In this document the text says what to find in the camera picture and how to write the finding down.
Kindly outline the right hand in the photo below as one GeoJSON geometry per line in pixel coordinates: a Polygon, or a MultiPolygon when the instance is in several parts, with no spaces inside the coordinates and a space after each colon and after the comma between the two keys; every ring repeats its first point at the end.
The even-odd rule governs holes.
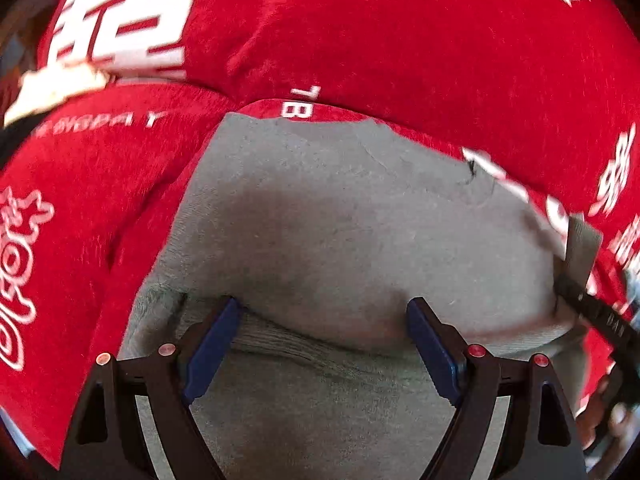
{"type": "Polygon", "coordinates": [[[582,448],[586,450],[597,440],[597,428],[606,427],[605,434],[611,443],[606,449],[610,455],[624,456],[639,433],[639,408],[633,408],[625,402],[615,405],[606,402],[613,391],[612,384],[616,383],[614,374],[604,376],[596,392],[593,393],[585,409],[576,419],[578,436],[582,441],[582,448]]]}

